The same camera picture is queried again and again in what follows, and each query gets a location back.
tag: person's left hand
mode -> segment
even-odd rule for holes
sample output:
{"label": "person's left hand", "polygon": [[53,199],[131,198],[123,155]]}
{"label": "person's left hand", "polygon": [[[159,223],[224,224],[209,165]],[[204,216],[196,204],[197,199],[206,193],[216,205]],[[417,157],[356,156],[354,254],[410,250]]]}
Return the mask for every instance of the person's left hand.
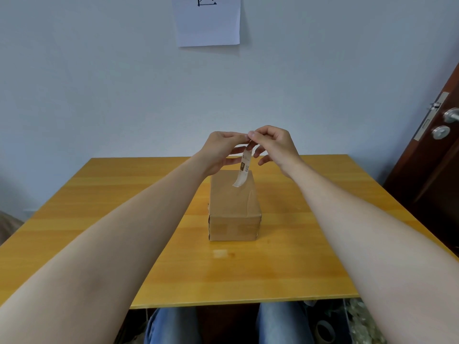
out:
{"label": "person's left hand", "polygon": [[223,166],[237,164],[242,157],[227,158],[244,152],[245,146],[236,147],[239,144],[248,144],[247,134],[240,132],[213,132],[209,135],[202,149],[196,153],[206,165],[206,176],[217,173]]}

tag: black character on paper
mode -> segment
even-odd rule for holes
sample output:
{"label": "black character on paper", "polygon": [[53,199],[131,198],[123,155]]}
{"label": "black character on paper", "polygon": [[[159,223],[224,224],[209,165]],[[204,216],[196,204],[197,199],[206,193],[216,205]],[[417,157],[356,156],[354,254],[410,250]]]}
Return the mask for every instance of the black character on paper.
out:
{"label": "black character on paper", "polygon": [[199,6],[209,6],[209,5],[216,5],[217,3],[212,0],[212,3],[210,3],[211,1],[209,0],[204,0],[204,3],[202,3],[203,0],[198,0],[198,7]]}

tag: person's right arm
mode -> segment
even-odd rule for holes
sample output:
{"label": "person's right arm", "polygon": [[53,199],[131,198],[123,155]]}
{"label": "person's right arm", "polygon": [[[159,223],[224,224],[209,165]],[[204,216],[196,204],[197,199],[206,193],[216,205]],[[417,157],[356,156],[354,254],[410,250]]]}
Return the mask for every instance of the person's right arm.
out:
{"label": "person's right arm", "polygon": [[427,237],[308,167],[290,134],[249,132],[259,161],[300,187],[328,242],[390,343],[459,342],[459,263]]}

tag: tape strip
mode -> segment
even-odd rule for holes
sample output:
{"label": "tape strip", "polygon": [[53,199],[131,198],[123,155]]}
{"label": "tape strip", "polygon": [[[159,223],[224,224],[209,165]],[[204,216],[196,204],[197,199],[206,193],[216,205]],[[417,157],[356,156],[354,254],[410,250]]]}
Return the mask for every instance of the tape strip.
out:
{"label": "tape strip", "polygon": [[242,153],[242,160],[240,162],[239,174],[237,175],[236,182],[233,184],[234,187],[240,187],[246,181],[249,173],[250,159],[252,159],[252,152],[244,150]]}

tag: paper on wall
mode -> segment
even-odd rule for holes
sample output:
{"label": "paper on wall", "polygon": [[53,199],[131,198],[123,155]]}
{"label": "paper on wall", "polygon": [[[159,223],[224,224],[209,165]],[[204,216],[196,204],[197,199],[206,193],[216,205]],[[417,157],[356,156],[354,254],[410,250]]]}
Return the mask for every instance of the paper on wall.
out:
{"label": "paper on wall", "polygon": [[178,47],[239,44],[240,0],[172,0]]}
{"label": "paper on wall", "polygon": [[242,153],[242,160],[240,162],[239,174],[237,175],[236,182],[233,184],[234,187],[240,187],[244,184],[249,173],[250,159],[252,159],[252,152],[244,150]]}

